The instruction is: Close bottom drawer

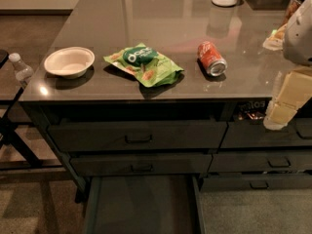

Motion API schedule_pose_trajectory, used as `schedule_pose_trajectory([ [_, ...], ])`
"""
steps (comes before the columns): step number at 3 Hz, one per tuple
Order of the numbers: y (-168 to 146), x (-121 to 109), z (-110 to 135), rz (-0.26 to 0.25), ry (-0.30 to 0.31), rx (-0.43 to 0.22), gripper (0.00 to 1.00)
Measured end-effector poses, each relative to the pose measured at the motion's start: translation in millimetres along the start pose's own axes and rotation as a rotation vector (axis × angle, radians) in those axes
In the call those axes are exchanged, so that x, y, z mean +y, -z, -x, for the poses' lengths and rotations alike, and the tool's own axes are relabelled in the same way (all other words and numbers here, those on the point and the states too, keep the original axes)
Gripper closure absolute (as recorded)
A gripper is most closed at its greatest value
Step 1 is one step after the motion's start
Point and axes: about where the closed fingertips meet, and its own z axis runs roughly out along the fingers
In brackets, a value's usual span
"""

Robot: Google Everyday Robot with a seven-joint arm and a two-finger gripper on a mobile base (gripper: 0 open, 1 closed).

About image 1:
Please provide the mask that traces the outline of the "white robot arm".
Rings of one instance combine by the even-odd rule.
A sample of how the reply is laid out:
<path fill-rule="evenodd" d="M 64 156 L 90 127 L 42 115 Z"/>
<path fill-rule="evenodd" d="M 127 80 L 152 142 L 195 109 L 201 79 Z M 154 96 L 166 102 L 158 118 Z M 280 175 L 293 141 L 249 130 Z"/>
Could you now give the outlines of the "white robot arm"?
<path fill-rule="evenodd" d="M 296 64 L 286 75 L 278 73 L 263 125 L 278 131 L 312 98 L 312 0 L 305 0 L 288 21 L 283 39 L 284 58 Z"/>

